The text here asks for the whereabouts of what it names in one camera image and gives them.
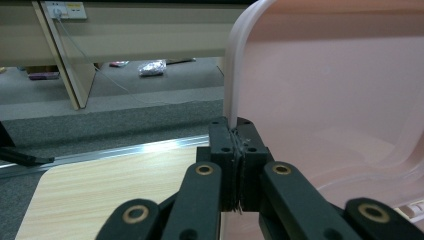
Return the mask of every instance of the cord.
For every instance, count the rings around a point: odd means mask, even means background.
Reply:
[[[62,27],[63,31],[65,32],[65,35],[67,36],[67,38],[71,41],[71,43],[75,46],[75,48],[83,55],[83,57],[85,58],[85,60],[92,64],[93,62],[90,60],[90,58],[84,53],[84,51],[79,47],[79,45],[74,41],[74,39],[71,37],[71,34],[69,34],[68,30],[65,28],[65,26],[63,25],[61,18],[62,18],[62,12],[60,11],[60,9],[54,9],[53,13],[55,15],[56,20],[59,22],[60,26]],[[140,100],[138,98],[136,98],[127,88],[123,87],[122,85],[118,84],[115,80],[113,80],[111,77],[107,76],[105,73],[103,73],[98,67],[94,66],[94,69],[96,70],[96,72],[100,73],[102,76],[104,76],[105,78],[107,78],[108,80],[110,80],[112,83],[114,83],[117,87],[121,88],[122,90],[124,90],[126,93],[128,93],[128,95],[130,97],[132,97],[134,100],[136,100],[137,102],[140,103],[144,103],[144,104],[169,104],[169,105],[175,105],[175,104],[183,104],[183,103],[193,103],[193,102],[207,102],[208,100],[191,100],[191,101],[185,101],[185,102],[162,102],[162,101],[158,101],[158,102],[148,102],[148,101],[143,101]]]

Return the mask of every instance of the brass ring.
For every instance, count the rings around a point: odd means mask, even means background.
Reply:
[[[283,164],[277,164],[272,167],[272,171],[277,174],[287,175],[291,173],[291,169]]]
[[[138,216],[138,217],[131,217],[130,213],[134,210],[141,210],[143,211],[143,213]],[[134,223],[138,223],[143,221],[144,219],[147,218],[147,216],[149,216],[149,209],[144,206],[144,205],[135,205],[132,206],[130,208],[128,208],[125,212],[124,215],[122,215],[122,219],[124,220],[124,222],[128,223],[128,224],[134,224]]]
[[[209,165],[200,165],[196,168],[196,172],[200,175],[209,175],[213,172],[213,168]]]
[[[366,217],[369,220],[372,220],[374,222],[387,223],[387,222],[390,221],[389,214],[387,214],[387,212],[384,211],[378,205],[363,203],[363,204],[358,206],[358,210],[362,214],[362,216],[364,216],[364,217]],[[378,215],[369,213],[367,210],[376,211],[378,213]]]

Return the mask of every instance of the power outlet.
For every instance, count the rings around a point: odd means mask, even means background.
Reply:
[[[51,18],[56,18],[55,11],[60,11],[62,19],[87,19],[82,2],[47,1],[46,6]]]

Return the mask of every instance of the pink plastic container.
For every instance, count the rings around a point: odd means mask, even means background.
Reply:
[[[231,32],[225,115],[330,202],[424,199],[424,2],[260,0]],[[424,221],[416,223],[424,230]],[[263,239],[228,214],[225,239]]]

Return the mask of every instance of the electrical socket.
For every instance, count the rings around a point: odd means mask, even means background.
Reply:
[[[46,6],[51,18],[56,18],[54,11],[57,9],[62,12],[62,19],[87,19],[82,2],[46,1]]]

